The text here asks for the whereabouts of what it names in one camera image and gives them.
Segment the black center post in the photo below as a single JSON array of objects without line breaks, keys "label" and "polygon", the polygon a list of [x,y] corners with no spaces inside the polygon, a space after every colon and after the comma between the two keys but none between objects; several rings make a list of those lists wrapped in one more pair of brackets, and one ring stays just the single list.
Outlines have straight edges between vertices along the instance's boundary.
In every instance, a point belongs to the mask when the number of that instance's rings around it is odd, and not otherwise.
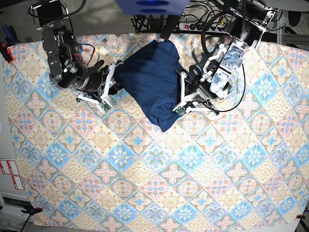
[{"label": "black center post", "polygon": [[165,24],[160,34],[161,39],[167,40],[170,37],[175,27],[177,26],[180,17],[181,17],[180,15],[168,15],[167,16]]}]

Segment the red white label stickers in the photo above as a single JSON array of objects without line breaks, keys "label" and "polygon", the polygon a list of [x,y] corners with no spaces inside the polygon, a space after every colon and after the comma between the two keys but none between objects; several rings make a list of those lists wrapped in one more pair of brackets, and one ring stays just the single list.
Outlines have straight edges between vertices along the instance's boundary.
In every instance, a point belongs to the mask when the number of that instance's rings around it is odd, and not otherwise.
[{"label": "red white label stickers", "polygon": [[11,178],[15,190],[24,190],[21,177],[17,170],[16,162],[12,159],[1,159],[0,169],[3,175],[8,175]]}]

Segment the blue long-sleeve T-shirt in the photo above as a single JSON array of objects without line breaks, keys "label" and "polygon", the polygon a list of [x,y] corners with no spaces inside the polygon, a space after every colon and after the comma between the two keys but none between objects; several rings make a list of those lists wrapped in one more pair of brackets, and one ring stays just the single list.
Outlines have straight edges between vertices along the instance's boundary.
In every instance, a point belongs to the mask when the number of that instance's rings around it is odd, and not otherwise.
[{"label": "blue long-sleeve T-shirt", "polygon": [[114,71],[115,80],[138,103],[146,117],[163,132],[179,118],[173,108],[180,101],[179,63],[175,45],[152,41],[128,57]]}]

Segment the red black clamp left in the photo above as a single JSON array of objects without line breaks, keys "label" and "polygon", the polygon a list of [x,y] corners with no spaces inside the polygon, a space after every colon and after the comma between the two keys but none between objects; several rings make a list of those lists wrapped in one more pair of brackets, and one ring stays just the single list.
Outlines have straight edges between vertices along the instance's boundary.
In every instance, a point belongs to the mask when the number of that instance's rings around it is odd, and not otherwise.
[{"label": "red black clamp left", "polygon": [[13,62],[14,57],[13,57],[9,47],[7,46],[7,44],[5,42],[1,42],[0,43],[0,52],[1,52],[2,56],[4,57],[4,59],[8,63],[12,63]]}]

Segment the black clamp lower right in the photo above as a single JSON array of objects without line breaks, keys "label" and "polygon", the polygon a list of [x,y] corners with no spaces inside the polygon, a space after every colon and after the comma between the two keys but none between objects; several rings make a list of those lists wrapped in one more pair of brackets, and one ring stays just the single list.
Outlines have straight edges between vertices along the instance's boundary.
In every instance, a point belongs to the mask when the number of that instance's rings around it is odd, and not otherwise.
[{"label": "black clamp lower right", "polygon": [[296,218],[305,219],[306,217],[304,215],[297,215]]}]

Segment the blue clamp upper left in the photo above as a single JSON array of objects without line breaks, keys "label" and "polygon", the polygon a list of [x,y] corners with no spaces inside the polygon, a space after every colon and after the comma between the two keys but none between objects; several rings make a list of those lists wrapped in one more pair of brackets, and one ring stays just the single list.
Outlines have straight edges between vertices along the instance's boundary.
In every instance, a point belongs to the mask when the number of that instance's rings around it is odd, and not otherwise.
[{"label": "blue clamp upper left", "polygon": [[8,45],[15,45],[15,44],[20,44],[20,40],[17,38],[17,34],[15,32],[15,29],[13,26],[7,26],[4,25],[2,27],[2,30],[4,31],[5,35],[6,35],[6,42]]}]

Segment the white power strip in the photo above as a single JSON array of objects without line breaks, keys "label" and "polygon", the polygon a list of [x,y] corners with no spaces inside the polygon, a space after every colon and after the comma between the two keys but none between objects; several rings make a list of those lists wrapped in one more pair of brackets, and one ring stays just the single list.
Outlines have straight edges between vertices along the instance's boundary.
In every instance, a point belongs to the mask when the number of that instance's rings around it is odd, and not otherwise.
[{"label": "white power strip", "polygon": [[[188,22],[181,22],[178,24],[179,31],[186,31],[186,32],[201,32],[203,29],[203,23],[188,23]],[[224,31],[224,27],[217,25],[217,26],[210,26],[207,32],[216,32],[221,33]]]}]

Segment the patterned tile tablecloth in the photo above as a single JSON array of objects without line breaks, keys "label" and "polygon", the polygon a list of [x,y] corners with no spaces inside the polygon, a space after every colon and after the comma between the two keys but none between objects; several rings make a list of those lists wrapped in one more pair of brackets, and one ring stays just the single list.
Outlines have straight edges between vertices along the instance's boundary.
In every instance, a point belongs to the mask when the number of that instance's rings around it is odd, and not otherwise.
[{"label": "patterned tile tablecloth", "polygon": [[41,42],[2,62],[16,165],[36,225],[229,232],[293,223],[309,200],[309,54],[262,42],[215,116],[166,132],[125,91],[105,114],[49,82]]}]

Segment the black clamp lower left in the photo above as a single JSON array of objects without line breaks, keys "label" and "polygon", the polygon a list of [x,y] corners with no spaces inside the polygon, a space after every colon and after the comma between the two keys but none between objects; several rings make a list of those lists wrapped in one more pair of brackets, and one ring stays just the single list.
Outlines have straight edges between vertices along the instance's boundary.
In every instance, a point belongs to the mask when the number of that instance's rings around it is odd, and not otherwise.
[{"label": "black clamp lower left", "polygon": [[42,212],[42,208],[34,208],[33,206],[26,205],[21,209],[21,212],[33,216],[35,214]]}]

